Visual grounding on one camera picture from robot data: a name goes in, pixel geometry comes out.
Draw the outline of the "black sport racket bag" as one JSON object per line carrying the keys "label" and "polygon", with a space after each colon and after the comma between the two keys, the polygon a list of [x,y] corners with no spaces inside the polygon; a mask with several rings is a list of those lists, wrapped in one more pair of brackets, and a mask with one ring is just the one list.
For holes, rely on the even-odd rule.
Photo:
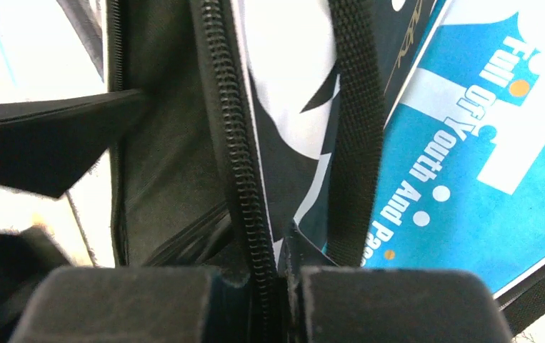
{"label": "black sport racket bag", "polygon": [[440,1],[197,1],[210,120],[223,123],[239,225],[283,267],[295,229],[315,255],[354,266],[377,179],[382,124]]}

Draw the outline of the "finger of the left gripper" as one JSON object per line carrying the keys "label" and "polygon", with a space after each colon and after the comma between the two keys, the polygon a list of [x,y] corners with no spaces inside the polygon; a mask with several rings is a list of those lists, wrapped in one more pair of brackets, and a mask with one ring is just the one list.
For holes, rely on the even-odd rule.
{"label": "finger of the left gripper", "polygon": [[145,106],[139,90],[0,104],[0,185],[60,197]]}

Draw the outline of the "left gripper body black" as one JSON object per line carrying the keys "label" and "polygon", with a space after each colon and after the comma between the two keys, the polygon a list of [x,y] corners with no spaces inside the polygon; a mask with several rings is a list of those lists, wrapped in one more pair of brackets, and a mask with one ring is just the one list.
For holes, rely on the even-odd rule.
{"label": "left gripper body black", "polygon": [[37,285],[69,264],[41,227],[0,234],[0,342],[8,341]]}

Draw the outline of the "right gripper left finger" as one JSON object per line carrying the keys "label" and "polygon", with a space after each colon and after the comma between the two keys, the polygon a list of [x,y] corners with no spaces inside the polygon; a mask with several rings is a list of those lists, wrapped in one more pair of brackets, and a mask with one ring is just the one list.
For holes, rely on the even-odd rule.
{"label": "right gripper left finger", "polygon": [[250,276],[236,279],[215,270],[206,318],[207,342],[269,342],[264,333],[263,312],[256,300]]}

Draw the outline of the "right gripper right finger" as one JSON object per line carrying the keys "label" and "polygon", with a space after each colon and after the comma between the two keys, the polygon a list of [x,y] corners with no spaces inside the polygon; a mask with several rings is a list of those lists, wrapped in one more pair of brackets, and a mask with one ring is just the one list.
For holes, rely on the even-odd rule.
{"label": "right gripper right finger", "polygon": [[283,305],[284,335],[286,342],[306,342],[301,270],[304,267],[335,267],[320,248],[315,246],[291,223],[281,247],[279,271],[284,279],[286,295]]}

